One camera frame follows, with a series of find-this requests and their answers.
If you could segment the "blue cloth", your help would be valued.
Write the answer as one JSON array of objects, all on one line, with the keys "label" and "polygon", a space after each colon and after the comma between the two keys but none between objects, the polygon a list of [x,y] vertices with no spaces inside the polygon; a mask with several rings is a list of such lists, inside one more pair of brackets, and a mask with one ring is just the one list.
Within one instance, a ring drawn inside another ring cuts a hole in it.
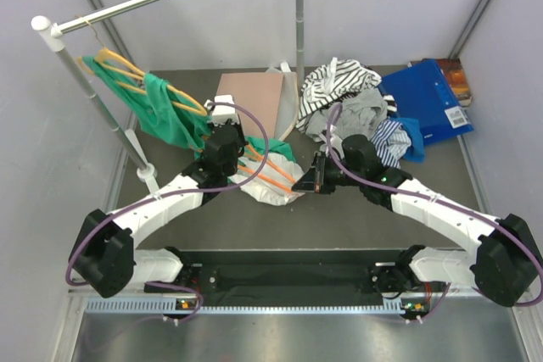
[{"label": "blue cloth", "polygon": [[403,159],[414,163],[423,163],[426,159],[426,154],[419,121],[417,119],[404,117],[395,118],[395,121],[401,124],[402,129],[411,139],[411,146],[406,150]]}]

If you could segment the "white tank top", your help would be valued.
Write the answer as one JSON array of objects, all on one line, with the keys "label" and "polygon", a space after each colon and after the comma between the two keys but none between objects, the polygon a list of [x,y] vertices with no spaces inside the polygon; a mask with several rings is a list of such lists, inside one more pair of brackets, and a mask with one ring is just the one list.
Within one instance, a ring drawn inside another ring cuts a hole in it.
[{"label": "white tank top", "polygon": [[[238,161],[238,171],[229,178],[231,183],[239,184],[250,178],[262,163],[263,157],[246,153]],[[294,192],[293,185],[304,174],[294,161],[279,153],[269,153],[263,169],[250,182],[243,184],[241,190],[259,203],[284,206],[304,195]]]}]

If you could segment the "blue striped shirt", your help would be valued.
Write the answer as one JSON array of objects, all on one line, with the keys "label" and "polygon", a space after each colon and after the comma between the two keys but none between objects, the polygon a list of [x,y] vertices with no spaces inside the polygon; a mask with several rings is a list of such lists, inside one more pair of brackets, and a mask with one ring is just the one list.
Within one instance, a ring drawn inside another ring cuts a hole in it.
[{"label": "blue striped shirt", "polygon": [[400,168],[400,161],[412,147],[410,133],[404,120],[382,121],[371,137],[378,158],[385,167]]}]

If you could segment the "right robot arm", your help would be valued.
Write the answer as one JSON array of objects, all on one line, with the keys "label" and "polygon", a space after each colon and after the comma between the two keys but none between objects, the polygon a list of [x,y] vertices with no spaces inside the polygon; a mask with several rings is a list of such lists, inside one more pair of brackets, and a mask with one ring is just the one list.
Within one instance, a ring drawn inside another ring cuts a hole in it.
[{"label": "right robot arm", "polygon": [[542,277],[542,256],[525,220],[515,214],[499,219],[443,197],[404,170],[383,165],[363,135],[347,137],[331,153],[316,153],[292,189],[331,194],[337,187],[358,187],[369,202],[415,220],[459,247],[413,245],[402,251],[393,265],[372,275],[382,292],[443,282],[474,288],[500,306],[513,307]]}]

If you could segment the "green tank top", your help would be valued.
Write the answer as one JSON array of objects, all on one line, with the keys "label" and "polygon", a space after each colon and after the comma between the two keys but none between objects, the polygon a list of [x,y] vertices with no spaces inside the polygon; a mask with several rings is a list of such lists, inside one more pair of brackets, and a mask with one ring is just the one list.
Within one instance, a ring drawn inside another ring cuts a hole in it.
[{"label": "green tank top", "polygon": [[210,136],[208,113],[189,94],[107,48],[93,56],[80,56],[77,63],[137,116],[144,132],[178,148],[202,151]]}]

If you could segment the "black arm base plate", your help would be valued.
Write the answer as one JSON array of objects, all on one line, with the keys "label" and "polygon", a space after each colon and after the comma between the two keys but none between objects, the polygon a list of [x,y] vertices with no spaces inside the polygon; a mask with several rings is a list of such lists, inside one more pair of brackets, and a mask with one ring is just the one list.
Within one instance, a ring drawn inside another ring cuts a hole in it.
[{"label": "black arm base plate", "polygon": [[176,286],[202,293],[208,303],[241,298],[261,301],[268,295],[338,299],[408,292],[437,293],[443,283],[422,283],[407,270],[399,249],[252,249],[180,252],[183,262]]}]

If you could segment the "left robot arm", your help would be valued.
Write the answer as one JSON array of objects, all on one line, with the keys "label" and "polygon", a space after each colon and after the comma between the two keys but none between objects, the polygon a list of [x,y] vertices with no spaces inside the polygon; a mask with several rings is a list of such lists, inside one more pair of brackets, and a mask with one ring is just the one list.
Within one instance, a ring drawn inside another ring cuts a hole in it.
[{"label": "left robot arm", "polygon": [[142,250],[140,244],[158,229],[226,191],[246,142],[241,125],[227,120],[211,126],[203,152],[157,192],[109,214],[96,209],[84,219],[69,257],[69,274],[111,298],[126,288],[164,282],[174,291],[192,283],[191,269],[171,248]]}]

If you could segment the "grey shirt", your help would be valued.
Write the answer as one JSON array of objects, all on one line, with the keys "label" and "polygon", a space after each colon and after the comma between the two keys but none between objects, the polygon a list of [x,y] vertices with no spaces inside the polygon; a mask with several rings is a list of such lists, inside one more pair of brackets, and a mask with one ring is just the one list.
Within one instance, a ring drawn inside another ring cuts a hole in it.
[{"label": "grey shirt", "polygon": [[316,142],[321,141],[321,136],[326,132],[327,120],[337,105],[341,107],[341,112],[334,124],[333,134],[342,139],[357,134],[370,139],[380,123],[387,119],[389,112],[389,104],[379,90],[367,89],[355,97],[333,103],[327,109],[317,110],[303,127],[303,132]]}]

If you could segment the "blue folder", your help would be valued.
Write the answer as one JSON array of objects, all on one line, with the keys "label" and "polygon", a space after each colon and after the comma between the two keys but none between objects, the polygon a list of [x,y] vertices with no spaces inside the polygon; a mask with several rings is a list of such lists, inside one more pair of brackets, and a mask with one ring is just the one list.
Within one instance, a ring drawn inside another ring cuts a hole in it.
[{"label": "blue folder", "polygon": [[434,59],[384,76],[378,89],[394,97],[399,117],[418,120],[426,146],[473,131],[467,113]]}]

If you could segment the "orange clothes hanger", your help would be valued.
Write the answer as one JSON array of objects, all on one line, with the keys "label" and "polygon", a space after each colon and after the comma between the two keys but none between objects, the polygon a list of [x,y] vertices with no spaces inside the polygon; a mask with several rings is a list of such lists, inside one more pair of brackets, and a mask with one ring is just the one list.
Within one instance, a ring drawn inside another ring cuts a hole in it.
[{"label": "orange clothes hanger", "polygon": [[303,175],[302,168],[280,153],[268,153],[267,159],[251,144],[245,147],[244,155],[238,160],[238,173],[245,177],[252,176],[263,165],[254,178],[280,193],[291,193],[292,185]]}]

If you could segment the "striped black white shirt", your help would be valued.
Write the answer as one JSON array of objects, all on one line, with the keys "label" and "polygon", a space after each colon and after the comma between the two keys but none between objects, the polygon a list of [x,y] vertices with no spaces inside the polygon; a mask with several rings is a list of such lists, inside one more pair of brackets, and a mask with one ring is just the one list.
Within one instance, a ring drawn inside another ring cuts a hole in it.
[{"label": "striped black white shirt", "polygon": [[382,77],[355,59],[332,58],[306,76],[299,99],[296,129],[305,131],[314,113],[336,102],[377,88]]}]

